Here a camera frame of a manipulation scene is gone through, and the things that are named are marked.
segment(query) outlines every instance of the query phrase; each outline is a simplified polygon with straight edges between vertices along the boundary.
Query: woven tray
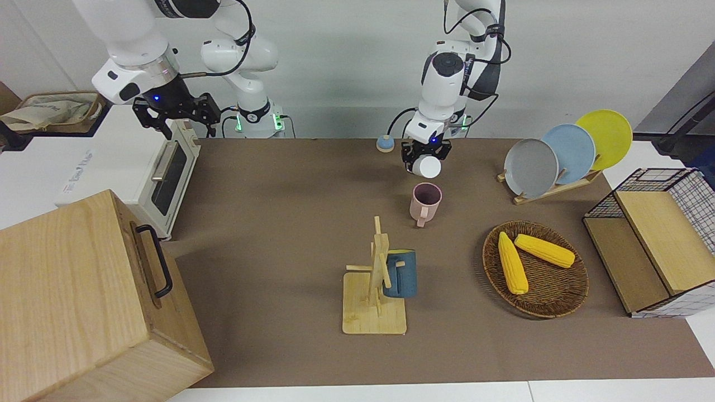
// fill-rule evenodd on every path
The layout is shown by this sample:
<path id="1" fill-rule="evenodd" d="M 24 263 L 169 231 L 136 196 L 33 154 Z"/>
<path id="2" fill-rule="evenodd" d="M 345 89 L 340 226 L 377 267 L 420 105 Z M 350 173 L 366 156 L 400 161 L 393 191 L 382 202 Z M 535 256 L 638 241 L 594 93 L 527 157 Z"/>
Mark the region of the woven tray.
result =
<path id="1" fill-rule="evenodd" d="M 506 286 L 499 259 L 498 239 L 502 231 L 511 240 L 523 233 L 568 248 L 576 254 L 576 261 L 570 268 L 560 268 L 517 248 L 529 281 L 529 291 L 514 295 Z M 511 220 L 495 227 L 484 242 L 482 259 L 487 278 L 497 293 L 524 313 L 540 318 L 562 317 L 581 307 L 588 295 L 588 275 L 581 256 L 566 239 L 544 225 Z"/>

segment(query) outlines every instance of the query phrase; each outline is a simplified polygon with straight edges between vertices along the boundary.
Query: brown mat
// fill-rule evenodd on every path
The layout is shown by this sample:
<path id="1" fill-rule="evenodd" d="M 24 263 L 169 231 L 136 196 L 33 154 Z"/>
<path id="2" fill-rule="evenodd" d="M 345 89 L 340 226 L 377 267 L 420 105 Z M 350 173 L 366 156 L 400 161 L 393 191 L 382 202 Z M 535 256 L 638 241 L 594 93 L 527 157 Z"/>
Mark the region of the brown mat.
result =
<path id="1" fill-rule="evenodd" d="M 494 176 L 514 140 L 454 141 L 433 182 L 444 200 L 425 229 L 397 150 L 375 140 L 203 142 L 166 248 L 178 259 L 216 372 L 196 386 L 315 386 L 706 377 L 685 320 L 627 318 L 583 214 L 604 178 L 515 206 Z M 392 248 L 414 248 L 419 291 L 406 335 L 343 335 L 345 264 L 368 264 L 373 215 Z M 525 318 L 481 267 L 489 230 L 543 223 L 581 254 L 591 289 L 575 313 Z"/>

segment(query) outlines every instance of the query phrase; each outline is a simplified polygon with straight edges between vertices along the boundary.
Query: mug handle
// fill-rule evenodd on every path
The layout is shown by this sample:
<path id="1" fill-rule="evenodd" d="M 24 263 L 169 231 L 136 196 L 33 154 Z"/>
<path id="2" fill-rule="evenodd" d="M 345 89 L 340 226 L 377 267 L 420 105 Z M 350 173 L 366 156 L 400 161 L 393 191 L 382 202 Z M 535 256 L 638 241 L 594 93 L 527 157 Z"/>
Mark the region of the mug handle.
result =
<path id="1" fill-rule="evenodd" d="M 427 207 L 422 207 L 420 210 L 420 219 L 417 220 L 417 227 L 425 227 L 425 219 L 427 219 L 427 213 L 430 210 Z"/>

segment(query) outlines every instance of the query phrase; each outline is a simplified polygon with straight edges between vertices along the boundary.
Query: wooden box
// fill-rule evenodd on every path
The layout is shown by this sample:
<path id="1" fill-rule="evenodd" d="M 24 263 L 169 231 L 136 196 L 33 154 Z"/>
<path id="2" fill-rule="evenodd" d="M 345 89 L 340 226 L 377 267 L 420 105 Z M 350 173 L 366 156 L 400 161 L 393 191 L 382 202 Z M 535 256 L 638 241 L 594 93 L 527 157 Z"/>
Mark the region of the wooden box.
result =
<path id="1" fill-rule="evenodd" d="M 139 224 L 107 190 L 0 231 L 0 401 L 166 401 L 213 371 Z"/>

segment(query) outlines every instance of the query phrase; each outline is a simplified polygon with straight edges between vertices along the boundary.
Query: oven window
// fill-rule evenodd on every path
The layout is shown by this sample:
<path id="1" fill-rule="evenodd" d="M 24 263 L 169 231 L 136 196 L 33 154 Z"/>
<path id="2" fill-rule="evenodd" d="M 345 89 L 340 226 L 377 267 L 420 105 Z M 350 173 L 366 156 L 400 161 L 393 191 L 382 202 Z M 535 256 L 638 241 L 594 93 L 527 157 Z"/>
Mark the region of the oven window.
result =
<path id="1" fill-rule="evenodd" d="M 169 165 L 167 176 L 164 181 L 157 183 L 157 186 L 154 187 L 154 194 L 152 194 L 152 202 L 164 216 L 167 216 L 169 212 L 169 206 L 172 204 L 174 193 L 184 172 L 184 166 L 186 166 L 186 153 L 184 153 L 180 145 L 177 147 L 176 153 L 174 153 L 174 159 Z"/>

